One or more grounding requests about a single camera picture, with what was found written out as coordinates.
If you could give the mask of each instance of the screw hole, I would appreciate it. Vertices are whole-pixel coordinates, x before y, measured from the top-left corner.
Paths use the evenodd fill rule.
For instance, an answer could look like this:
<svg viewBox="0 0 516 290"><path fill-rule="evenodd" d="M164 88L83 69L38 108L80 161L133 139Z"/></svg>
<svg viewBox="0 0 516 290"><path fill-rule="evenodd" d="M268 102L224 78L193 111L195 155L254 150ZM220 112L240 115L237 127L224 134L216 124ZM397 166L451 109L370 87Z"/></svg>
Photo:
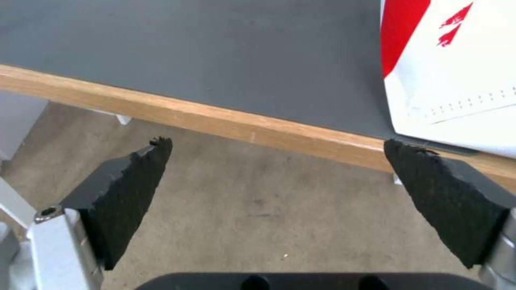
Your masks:
<svg viewBox="0 0 516 290"><path fill-rule="evenodd" d="M265 278L260 276L250 276L247 278L242 285L240 290L269 290L269 282Z"/></svg>
<svg viewBox="0 0 516 290"><path fill-rule="evenodd" d="M358 290L389 290L389 287L377 276L368 275L360 279Z"/></svg>
<svg viewBox="0 0 516 290"><path fill-rule="evenodd" d="M49 216L49 215L51 215L51 214L53 214L55 212L56 212L56 208L55 207L49 207L47 209L42 210L41 211L41 215L42 216Z"/></svg>

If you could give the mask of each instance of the black rubber grip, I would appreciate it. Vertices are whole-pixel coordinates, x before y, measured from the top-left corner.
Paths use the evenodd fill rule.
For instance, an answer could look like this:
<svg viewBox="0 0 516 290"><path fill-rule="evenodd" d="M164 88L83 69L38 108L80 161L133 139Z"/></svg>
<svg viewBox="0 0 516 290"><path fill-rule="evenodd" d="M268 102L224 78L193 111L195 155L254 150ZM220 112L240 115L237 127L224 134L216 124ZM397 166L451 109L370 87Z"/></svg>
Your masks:
<svg viewBox="0 0 516 290"><path fill-rule="evenodd" d="M415 207L467 268L483 264L515 197L465 162L384 143L384 151Z"/></svg>
<svg viewBox="0 0 516 290"><path fill-rule="evenodd" d="M128 156L102 163L62 202L80 212L98 261L112 270L124 254L165 171L172 141L151 145Z"/></svg>

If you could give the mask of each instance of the concrete floor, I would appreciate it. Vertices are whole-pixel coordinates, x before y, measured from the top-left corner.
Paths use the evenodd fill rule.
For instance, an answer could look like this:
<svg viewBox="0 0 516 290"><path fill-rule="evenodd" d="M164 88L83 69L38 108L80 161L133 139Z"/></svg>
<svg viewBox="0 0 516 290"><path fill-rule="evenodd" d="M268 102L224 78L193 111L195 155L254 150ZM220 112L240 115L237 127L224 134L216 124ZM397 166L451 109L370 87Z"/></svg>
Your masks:
<svg viewBox="0 0 516 290"><path fill-rule="evenodd" d="M2 175L41 209L103 160L159 135L173 138L172 158L124 257L105 273L104 289L189 271L476 276L390 174L312 156L138 120L121 126L114 116L51 104Z"/></svg>

